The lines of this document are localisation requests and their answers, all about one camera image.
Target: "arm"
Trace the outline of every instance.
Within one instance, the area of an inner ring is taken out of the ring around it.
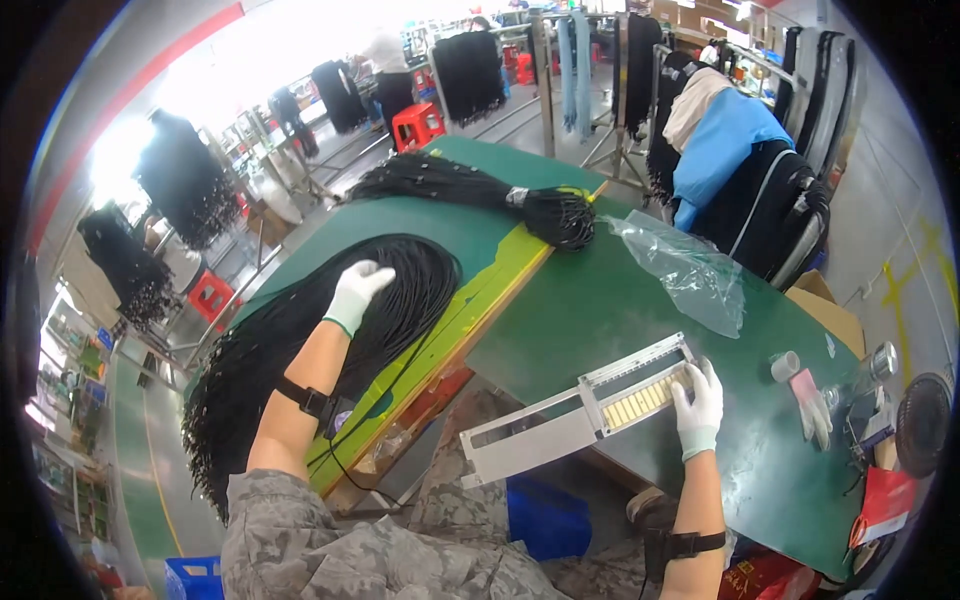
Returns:
[[[394,280],[393,269],[362,260],[345,270],[326,315],[313,330],[284,375],[302,388],[329,395],[340,377],[347,348],[373,295]],[[247,472],[275,468],[306,481],[306,451],[319,422],[292,399],[274,391],[260,417],[247,458]]]
[[[693,380],[695,401],[690,404],[678,383],[671,385],[677,407],[677,430],[684,449],[684,488],[673,533],[701,536],[723,533],[723,501],[720,471],[717,469],[716,435],[723,418],[723,388],[707,358],[704,370],[687,365]],[[662,600],[706,600],[716,598],[723,576],[723,548],[701,552],[691,559],[670,561],[663,577]]]

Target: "green floor stripe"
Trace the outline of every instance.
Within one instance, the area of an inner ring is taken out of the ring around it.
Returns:
[[[147,447],[143,390],[136,385],[139,373],[126,361],[115,360],[111,368],[116,371],[113,390],[115,436],[127,516],[150,586],[157,598],[165,598],[164,560],[180,554],[156,490]]]

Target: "glove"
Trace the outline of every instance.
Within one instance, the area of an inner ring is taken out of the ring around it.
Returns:
[[[676,381],[670,384],[673,403],[677,407],[677,432],[684,449],[684,462],[704,450],[717,446],[717,432],[723,418],[723,386],[713,372],[706,356],[700,358],[701,372],[695,365],[686,364],[686,374],[693,381],[693,403],[687,401],[684,387]]]
[[[372,260],[361,260],[354,264],[340,275],[333,300],[322,321],[336,323],[352,340],[373,295],[390,285],[394,277],[396,271],[390,267],[381,269]]]

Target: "clear plastic bag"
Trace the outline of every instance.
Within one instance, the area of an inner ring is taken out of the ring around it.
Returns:
[[[597,217],[623,238],[636,263],[660,279],[677,310],[720,335],[740,337],[741,267],[682,231],[634,210],[627,220]]]

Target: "worker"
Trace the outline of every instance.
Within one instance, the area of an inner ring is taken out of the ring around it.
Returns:
[[[172,230],[170,222],[157,216],[147,219],[143,247],[155,253],[160,241]],[[170,268],[174,292],[185,295],[200,281],[206,271],[206,259],[199,252],[189,250],[175,232],[160,249],[157,257]]]
[[[373,63],[376,91],[372,96],[380,103],[383,125],[394,140],[394,152],[397,152],[394,117],[414,104],[414,76],[407,67],[399,29],[385,22],[374,26],[371,42],[354,60]]]
[[[642,538],[592,559],[538,564],[510,543],[504,481],[464,490],[468,474],[459,432],[498,417],[499,398],[458,402],[447,418],[410,524],[385,516],[338,529],[307,484],[313,416],[332,393],[350,340],[393,269],[364,260],[341,275],[324,318],[277,382],[263,411],[247,471],[230,476],[229,522],[221,558],[226,598],[645,598]],[[686,479],[673,532],[725,532],[714,448],[723,390],[709,361],[688,365],[694,401],[674,384]],[[660,598],[716,598],[721,549],[671,561]]]

